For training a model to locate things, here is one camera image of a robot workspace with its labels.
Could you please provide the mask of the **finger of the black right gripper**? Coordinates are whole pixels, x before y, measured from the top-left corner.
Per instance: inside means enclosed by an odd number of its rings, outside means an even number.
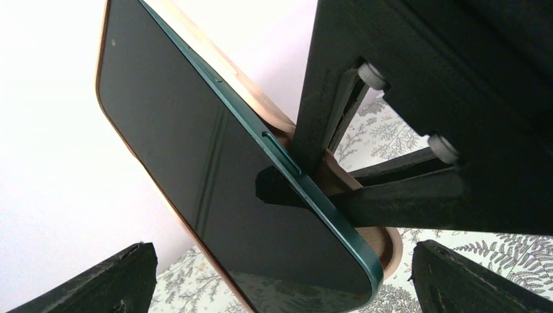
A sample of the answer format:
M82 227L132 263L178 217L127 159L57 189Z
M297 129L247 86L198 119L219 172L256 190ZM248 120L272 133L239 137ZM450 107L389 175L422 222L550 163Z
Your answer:
M413 93L414 57L411 1L318 1L291 144L301 169L312 175L321 166L363 63L383 74L389 104L413 128L403 98Z
M429 148L352 176L325 149L309 169L316 185L354 227L463 230L463 182Z

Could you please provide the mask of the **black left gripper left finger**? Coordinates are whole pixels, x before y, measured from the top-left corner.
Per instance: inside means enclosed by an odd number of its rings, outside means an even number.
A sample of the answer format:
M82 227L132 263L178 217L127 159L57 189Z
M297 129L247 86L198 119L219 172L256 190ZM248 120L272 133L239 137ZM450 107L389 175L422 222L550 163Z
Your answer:
M148 312L157 264L153 243L135 243L11 312Z

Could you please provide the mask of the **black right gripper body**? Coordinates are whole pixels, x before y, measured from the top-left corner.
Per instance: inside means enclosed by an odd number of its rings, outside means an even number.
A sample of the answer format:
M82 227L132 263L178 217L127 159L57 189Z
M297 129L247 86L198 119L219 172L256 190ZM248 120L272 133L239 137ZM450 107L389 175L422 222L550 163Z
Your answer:
M445 170L387 226L552 234L552 2L388 1L387 100Z

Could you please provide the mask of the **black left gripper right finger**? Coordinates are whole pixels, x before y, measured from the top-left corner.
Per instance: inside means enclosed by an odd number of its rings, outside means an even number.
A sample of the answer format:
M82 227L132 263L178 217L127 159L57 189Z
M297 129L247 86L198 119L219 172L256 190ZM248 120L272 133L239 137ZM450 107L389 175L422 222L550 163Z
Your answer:
M410 279L423 312L552 312L552 301L433 240L413 249Z

